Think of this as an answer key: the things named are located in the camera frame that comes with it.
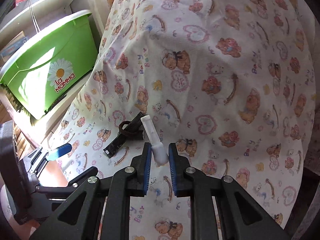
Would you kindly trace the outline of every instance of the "brown hair tie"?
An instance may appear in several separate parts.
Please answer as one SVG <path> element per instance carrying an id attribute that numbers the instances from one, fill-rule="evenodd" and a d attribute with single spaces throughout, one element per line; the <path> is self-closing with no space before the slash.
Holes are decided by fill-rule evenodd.
<path id="1" fill-rule="evenodd" d="M 131 123 L 131 121 L 123 121 L 120 125 L 119 125 L 119 132 L 122 133 L 123 135 L 127 136 L 127 137 L 134 137 L 138 134 L 139 131 L 136 131 L 136 132 L 128 132 L 128 131 L 125 131 L 123 130 L 123 126 L 125 124 L 129 124 Z"/>

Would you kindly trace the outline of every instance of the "book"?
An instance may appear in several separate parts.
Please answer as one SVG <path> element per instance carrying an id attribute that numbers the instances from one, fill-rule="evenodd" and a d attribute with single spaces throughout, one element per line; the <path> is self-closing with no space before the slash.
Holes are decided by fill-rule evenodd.
<path id="1" fill-rule="evenodd" d="M 28 38 L 24 37 L 18 41 L 16 41 L 15 43 L 13 43 L 12 45 L 4 48 L 1 52 L 0 52 L 0 58 L 4 58 L 6 56 L 12 55 L 14 54 L 19 48 L 21 48 L 21 46 L 23 44 L 25 44 L 27 42 Z"/>
<path id="2" fill-rule="evenodd" d="M 22 38 L 24 38 L 24 37 L 25 37 L 24 32 L 23 32 L 23 31 L 20 32 L 20 33 L 19 33 L 17 36 L 15 36 L 3 49 L 11 46 L 11 45 L 14 44 L 16 41 L 18 41 L 18 40 L 20 40 L 20 39 L 22 39 Z"/>

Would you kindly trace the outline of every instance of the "white fabric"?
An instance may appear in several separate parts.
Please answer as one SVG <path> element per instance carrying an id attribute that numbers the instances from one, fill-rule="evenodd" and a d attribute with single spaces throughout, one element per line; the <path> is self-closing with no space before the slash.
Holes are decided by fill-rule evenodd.
<path id="1" fill-rule="evenodd" d="M 68 180 L 94 165 L 112 176 L 141 154 L 103 152 L 124 120 L 149 114 L 165 148 L 209 176 L 230 175 L 284 227 L 314 118 L 308 44 L 288 0 L 115 0 L 93 73 L 50 141 L 70 142 Z M 169 164 L 131 199 L 130 239 L 189 239 L 190 203 Z M 170 228 L 170 222 L 177 223 Z"/>

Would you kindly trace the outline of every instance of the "daisy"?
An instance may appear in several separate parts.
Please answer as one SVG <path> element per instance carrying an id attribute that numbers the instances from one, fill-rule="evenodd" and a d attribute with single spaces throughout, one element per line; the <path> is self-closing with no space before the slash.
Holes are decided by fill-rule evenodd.
<path id="1" fill-rule="evenodd" d="M 48 81 L 51 81 L 50 86 L 57 88 L 57 84 L 54 82 L 61 78 L 65 81 L 73 73 L 72 63 L 63 59 L 58 59 L 56 62 L 50 63 Z"/>

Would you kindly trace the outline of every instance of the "metal screw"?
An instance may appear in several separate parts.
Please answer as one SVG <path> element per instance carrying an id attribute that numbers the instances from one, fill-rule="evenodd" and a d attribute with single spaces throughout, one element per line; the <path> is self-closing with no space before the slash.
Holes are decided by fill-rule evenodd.
<path id="1" fill-rule="evenodd" d="M 194 167 L 188 167 L 188 168 L 186 168 L 186 172 L 192 174 L 192 173 L 196 172 L 196 169 Z"/>
<path id="2" fill-rule="evenodd" d="M 233 178 L 231 176 L 224 176 L 223 177 L 223 180 L 226 182 L 226 183 L 230 183 L 233 181 Z"/>
<path id="3" fill-rule="evenodd" d="M 126 173 L 133 173 L 133 172 L 134 172 L 134 167 L 131 167 L 131 166 L 126 167 L 126 168 L 124 169 L 124 171 L 125 171 Z"/>
<path id="4" fill-rule="evenodd" d="M 90 178 L 88 178 L 88 182 L 89 183 L 96 183 L 97 182 L 97 177 L 96 176 L 91 176 Z"/>

